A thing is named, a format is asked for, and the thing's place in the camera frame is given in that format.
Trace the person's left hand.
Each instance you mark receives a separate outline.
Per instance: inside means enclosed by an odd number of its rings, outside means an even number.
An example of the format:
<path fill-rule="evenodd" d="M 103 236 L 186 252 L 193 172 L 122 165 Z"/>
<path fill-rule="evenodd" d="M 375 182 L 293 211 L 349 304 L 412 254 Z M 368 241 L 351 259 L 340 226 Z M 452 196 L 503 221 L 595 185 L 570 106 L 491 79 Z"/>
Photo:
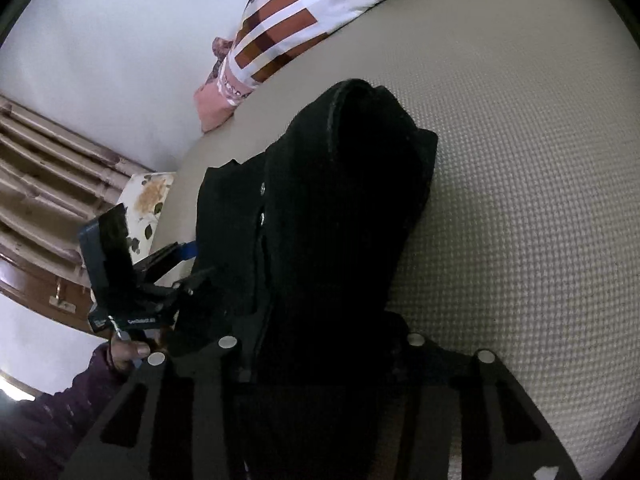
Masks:
<path fill-rule="evenodd" d="M 130 340 L 124 335 L 114 334 L 110 340 L 110 362 L 118 372 L 130 372 L 143 362 L 151 366 L 166 361 L 166 334 L 161 330 L 146 330 L 145 340 Z"/>

